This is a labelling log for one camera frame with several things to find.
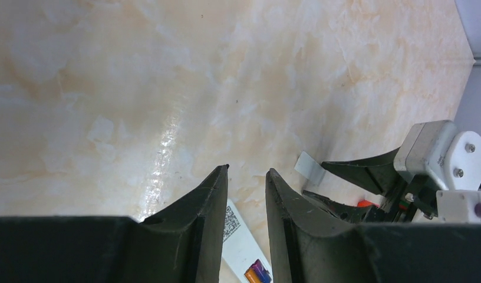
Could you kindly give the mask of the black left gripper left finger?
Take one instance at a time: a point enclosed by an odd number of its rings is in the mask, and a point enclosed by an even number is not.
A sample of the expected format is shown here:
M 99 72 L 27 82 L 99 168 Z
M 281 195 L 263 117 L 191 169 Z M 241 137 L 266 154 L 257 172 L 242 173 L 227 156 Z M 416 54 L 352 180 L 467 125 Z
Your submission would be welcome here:
M 228 168 L 142 222 L 0 217 L 0 282 L 218 282 Z

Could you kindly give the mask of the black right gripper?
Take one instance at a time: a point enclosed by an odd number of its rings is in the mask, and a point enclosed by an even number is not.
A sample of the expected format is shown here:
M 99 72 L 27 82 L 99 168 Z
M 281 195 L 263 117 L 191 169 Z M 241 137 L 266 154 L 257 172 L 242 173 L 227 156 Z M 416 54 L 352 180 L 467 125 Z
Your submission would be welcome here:
M 370 193 L 385 196 L 379 208 L 349 206 L 307 190 L 303 197 L 312 204 L 348 223 L 412 222 L 417 212 L 432 220 L 438 216 L 438 188 L 429 176 L 416 175 L 405 181 L 394 168 L 399 149 L 379 156 L 350 161 L 324 161 L 322 168 Z

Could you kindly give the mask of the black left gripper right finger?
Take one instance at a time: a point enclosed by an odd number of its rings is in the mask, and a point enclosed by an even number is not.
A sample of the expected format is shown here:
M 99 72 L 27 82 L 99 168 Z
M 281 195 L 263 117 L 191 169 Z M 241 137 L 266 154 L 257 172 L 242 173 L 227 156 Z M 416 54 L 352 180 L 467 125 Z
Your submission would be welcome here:
M 481 224 L 351 224 L 275 169 L 265 193 L 275 282 L 481 282 Z

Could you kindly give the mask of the purple blue battery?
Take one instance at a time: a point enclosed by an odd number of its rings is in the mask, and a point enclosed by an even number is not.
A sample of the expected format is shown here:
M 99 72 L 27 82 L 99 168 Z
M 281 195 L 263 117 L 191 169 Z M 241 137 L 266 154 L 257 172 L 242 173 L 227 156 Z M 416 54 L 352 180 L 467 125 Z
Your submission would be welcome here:
M 263 283 L 269 283 L 269 282 L 272 282 L 272 278 L 268 272 L 268 270 L 263 266 L 262 262 L 257 259 L 252 265 L 251 267 L 252 269 L 254 269 L 258 275 L 258 277 L 260 278 L 260 280 L 263 282 Z

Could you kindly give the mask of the white remote control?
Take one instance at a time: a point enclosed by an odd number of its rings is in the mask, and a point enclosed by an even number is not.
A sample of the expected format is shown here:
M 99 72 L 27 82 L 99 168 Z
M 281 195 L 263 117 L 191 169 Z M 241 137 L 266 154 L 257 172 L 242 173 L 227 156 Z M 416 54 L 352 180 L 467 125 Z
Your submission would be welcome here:
M 240 282 L 248 282 L 244 273 L 259 259 L 274 282 L 270 263 L 230 199 L 226 202 L 222 258 Z

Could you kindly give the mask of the orange battery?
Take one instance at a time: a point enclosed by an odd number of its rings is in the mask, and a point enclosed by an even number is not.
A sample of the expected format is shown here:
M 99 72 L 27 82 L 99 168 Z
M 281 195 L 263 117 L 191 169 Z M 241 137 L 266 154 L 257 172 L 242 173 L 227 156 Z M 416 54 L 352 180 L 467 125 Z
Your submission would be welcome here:
M 248 280 L 249 283 L 261 283 L 262 281 L 258 277 L 256 271 L 252 268 L 249 268 L 245 273 L 244 273 L 245 278 Z

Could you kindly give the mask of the white battery cover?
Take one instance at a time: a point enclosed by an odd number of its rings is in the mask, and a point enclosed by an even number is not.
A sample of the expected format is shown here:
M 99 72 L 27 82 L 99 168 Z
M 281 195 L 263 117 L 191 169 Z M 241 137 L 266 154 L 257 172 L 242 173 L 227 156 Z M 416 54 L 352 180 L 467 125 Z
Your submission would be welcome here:
M 314 186 L 321 184 L 326 173 L 326 170 L 305 151 L 299 155 L 294 169 Z

